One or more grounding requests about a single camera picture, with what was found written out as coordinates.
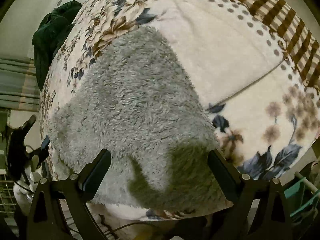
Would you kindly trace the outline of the grey fluffy pants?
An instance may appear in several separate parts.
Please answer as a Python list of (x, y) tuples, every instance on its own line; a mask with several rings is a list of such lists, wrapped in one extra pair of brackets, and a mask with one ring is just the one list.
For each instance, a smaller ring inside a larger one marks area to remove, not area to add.
[(59, 179), (109, 150), (94, 201), (155, 211), (230, 206), (207, 165), (214, 128), (166, 39), (152, 27), (117, 38), (47, 123)]

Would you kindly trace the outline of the green storage bin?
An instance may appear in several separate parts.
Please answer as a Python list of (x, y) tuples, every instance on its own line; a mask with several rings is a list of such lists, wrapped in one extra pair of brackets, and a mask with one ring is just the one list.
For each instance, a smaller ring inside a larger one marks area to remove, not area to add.
[(315, 195), (300, 181), (297, 181), (286, 189), (284, 193), (289, 207), (290, 217), (301, 213), (308, 206), (316, 206), (319, 202), (319, 195)]

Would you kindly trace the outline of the striped curtain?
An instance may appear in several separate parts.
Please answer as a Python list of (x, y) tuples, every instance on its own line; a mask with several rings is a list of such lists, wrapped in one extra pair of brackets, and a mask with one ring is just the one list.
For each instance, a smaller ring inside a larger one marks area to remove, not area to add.
[(1, 56), (0, 75), (2, 108), (16, 111), (39, 111), (40, 90), (33, 60)]

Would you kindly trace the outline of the floral fleece blanket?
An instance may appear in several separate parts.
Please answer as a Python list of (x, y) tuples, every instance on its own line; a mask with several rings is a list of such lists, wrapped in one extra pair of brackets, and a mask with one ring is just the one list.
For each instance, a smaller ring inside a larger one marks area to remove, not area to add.
[[(279, 178), (319, 136), (319, 47), (284, 0), (87, 0), (41, 93), (48, 120), (77, 93), (103, 51), (140, 27), (156, 29), (189, 77), (225, 159), (254, 179)], [(91, 202), (132, 220), (211, 213)]]

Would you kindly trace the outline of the dark green jacket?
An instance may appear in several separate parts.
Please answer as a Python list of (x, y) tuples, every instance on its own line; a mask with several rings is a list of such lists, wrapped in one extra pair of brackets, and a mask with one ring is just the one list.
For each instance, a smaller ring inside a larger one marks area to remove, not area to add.
[(81, 7), (80, 2), (70, 1), (55, 8), (44, 17), (33, 34), (34, 66), (39, 89), (43, 88), (52, 60), (74, 27), (73, 21)]

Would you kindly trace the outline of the white rack rail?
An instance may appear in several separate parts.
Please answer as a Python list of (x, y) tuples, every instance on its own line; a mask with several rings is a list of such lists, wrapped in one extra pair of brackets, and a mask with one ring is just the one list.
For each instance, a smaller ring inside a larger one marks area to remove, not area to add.
[(307, 180), (304, 176), (302, 176), (299, 172), (295, 172), (295, 176), (302, 182), (305, 186), (307, 186), (315, 195), (319, 195), (319, 189), (313, 185), (312, 182)]

